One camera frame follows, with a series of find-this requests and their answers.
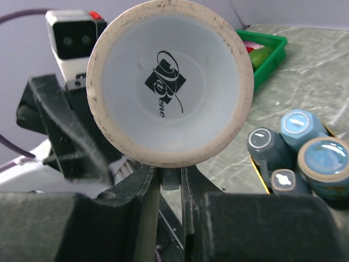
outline white cup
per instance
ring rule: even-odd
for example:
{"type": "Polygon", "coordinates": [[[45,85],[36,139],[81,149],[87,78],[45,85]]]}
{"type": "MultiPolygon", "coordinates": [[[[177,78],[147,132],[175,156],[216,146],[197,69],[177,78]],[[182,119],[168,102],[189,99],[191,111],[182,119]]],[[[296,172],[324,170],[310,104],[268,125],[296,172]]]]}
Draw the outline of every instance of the white cup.
{"type": "Polygon", "coordinates": [[[222,151],[247,118],[253,88],[238,34],[185,0],[153,0],[121,14],[87,69],[88,102],[103,134],[127,156],[162,168],[222,151]]]}

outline table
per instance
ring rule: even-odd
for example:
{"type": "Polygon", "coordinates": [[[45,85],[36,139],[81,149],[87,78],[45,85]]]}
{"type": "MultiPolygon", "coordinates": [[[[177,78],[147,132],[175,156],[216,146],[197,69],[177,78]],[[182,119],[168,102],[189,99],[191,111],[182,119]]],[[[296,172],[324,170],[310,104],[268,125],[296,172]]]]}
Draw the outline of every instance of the table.
{"type": "MultiPolygon", "coordinates": [[[[349,32],[266,25],[252,25],[248,30],[286,37],[287,57],[255,94],[238,136],[217,156],[198,165],[228,193],[265,193],[250,163],[246,139],[260,126],[279,131],[281,117],[292,109],[313,112],[338,137],[349,140],[349,32]]],[[[162,194],[181,218],[179,191],[162,194]]],[[[349,235],[349,211],[333,213],[349,235]]]]}

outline green tray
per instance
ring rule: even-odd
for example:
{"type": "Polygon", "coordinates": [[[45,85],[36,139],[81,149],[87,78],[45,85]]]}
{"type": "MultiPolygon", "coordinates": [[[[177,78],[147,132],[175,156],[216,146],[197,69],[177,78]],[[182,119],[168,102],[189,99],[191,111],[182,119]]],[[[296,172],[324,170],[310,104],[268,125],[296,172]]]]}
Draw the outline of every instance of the green tray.
{"type": "Polygon", "coordinates": [[[265,60],[265,62],[254,72],[255,92],[259,86],[266,81],[269,75],[286,57],[285,46],[287,39],[269,34],[259,34],[243,30],[236,30],[242,40],[251,41],[264,46],[274,47],[273,53],[265,60]]]}

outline yellow tray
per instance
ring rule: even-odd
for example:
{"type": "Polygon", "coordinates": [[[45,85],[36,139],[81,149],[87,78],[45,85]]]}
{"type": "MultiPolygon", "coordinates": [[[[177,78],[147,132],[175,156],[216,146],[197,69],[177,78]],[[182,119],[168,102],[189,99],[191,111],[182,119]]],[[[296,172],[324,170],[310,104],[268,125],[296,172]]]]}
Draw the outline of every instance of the yellow tray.
{"type": "MultiPolygon", "coordinates": [[[[335,134],[332,132],[332,130],[329,129],[329,128],[327,127],[327,125],[325,125],[325,124],[323,124],[323,125],[324,125],[325,128],[327,129],[328,134],[329,134],[330,136],[336,137],[335,134]]],[[[259,169],[258,165],[254,162],[254,160],[252,159],[251,156],[250,156],[250,161],[251,161],[252,166],[253,166],[253,168],[255,169],[256,174],[257,174],[257,176],[259,177],[259,179],[260,179],[260,181],[261,181],[261,183],[262,183],[264,189],[266,190],[267,194],[269,194],[269,195],[273,194],[273,192],[269,191],[267,185],[264,183],[264,180],[263,180],[263,178],[262,178],[262,176],[261,176],[261,173],[260,173],[260,169],[259,169]]]]}

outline red object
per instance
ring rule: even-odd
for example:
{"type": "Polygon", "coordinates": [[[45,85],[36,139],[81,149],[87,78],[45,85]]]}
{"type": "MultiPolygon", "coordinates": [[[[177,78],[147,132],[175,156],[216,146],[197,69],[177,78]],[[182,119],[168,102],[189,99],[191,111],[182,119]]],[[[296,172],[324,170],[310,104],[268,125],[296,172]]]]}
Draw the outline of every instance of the red object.
{"type": "Polygon", "coordinates": [[[250,53],[250,52],[252,52],[254,49],[253,48],[251,48],[251,47],[246,47],[246,49],[247,49],[247,53],[250,53]]]}
{"type": "Polygon", "coordinates": [[[93,20],[103,19],[103,17],[101,17],[101,15],[95,11],[89,12],[89,15],[92,17],[93,20]]]}

